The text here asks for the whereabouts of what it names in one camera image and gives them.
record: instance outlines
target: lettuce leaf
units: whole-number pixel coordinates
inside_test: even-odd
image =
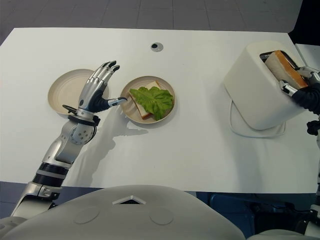
[[[174,97],[168,90],[159,89],[155,86],[147,89],[142,86],[139,89],[130,89],[136,102],[144,107],[144,110],[154,115],[155,120],[165,117],[166,111],[172,109]]]

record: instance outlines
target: empty plate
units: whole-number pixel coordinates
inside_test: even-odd
[[[168,90],[170,92],[170,94],[173,96],[172,109],[175,106],[175,101],[176,101],[175,91],[169,83],[167,83],[162,78],[159,78],[156,76],[138,77],[138,78],[132,80],[131,82],[129,82],[121,92],[121,97],[125,97],[128,99],[127,102],[121,104],[122,111],[129,119],[131,119],[132,121],[134,121],[136,123],[139,123],[139,124],[157,123],[157,122],[160,122],[160,121],[166,119],[172,112],[172,109],[171,109],[170,111],[168,111],[166,116],[160,120],[155,120],[153,115],[145,120],[142,119],[135,102],[133,101],[133,99],[131,98],[131,96],[129,94],[129,90],[130,89],[139,89],[140,87],[145,87],[146,85],[148,85],[149,83],[152,83],[154,81],[156,81],[159,84],[161,89]]]
[[[48,93],[49,105],[59,114],[68,114],[62,105],[78,108],[79,97],[90,75],[90,69],[76,69],[60,76],[51,85]]]

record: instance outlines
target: white table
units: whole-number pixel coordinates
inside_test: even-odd
[[[298,43],[295,46],[306,65],[320,70],[320,46]]]
[[[285,135],[249,139],[228,127],[223,78],[243,48],[275,40],[298,55],[286,33],[103,28],[18,28],[0,47],[0,181],[30,181],[66,122],[47,103],[51,84],[73,69],[117,60],[111,97],[140,76],[175,89],[173,114],[136,125],[120,108],[99,113],[96,137],[70,170],[65,186],[163,185],[185,191],[313,193],[319,150],[305,112]],[[160,42],[161,52],[150,45]]]

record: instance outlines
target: toaster cord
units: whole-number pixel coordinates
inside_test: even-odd
[[[282,123],[281,124],[281,127],[283,126],[283,131],[280,132],[280,133],[275,133],[273,135],[257,135],[257,136],[253,136],[253,135],[245,135],[245,134],[242,134],[238,131],[236,131],[233,126],[232,126],[232,117],[231,117],[231,112],[232,112],[232,106],[234,104],[234,101],[231,99],[231,102],[230,102],[230,108],[229,108],[229,128],[231,129],[231,131],[241,137],[245,137],[245,138],[251,138],[251,139],[267,139],[267,138],[274,138],[274,137],[278,137],[278,136],[281,136],[283,134],[285,134],[286,132],[286,122]]]

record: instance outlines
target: toast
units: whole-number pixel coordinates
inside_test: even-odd
[[[144,87],[147,88],[148,90],[150,90],[152,87],[157,87],[158,89],[161,89],[159,84],[157,83],[157,81],[150,82],[148,85],[146,85]],[[130,94],[132,100],[134,101],[134,104],[136,105],[136,108],[138,109],[138,111],[141,115],[141,118],[143,120],[145,120],[153,115],[152,113],[147,112],[142,105],[137,103],[135,97],[130,92],[129,92],[129,94]]]
[[[308,86],[303,77],[291,66],[280,50],[271,53],[265,64],[278,81],[285,80],[296,89]]]

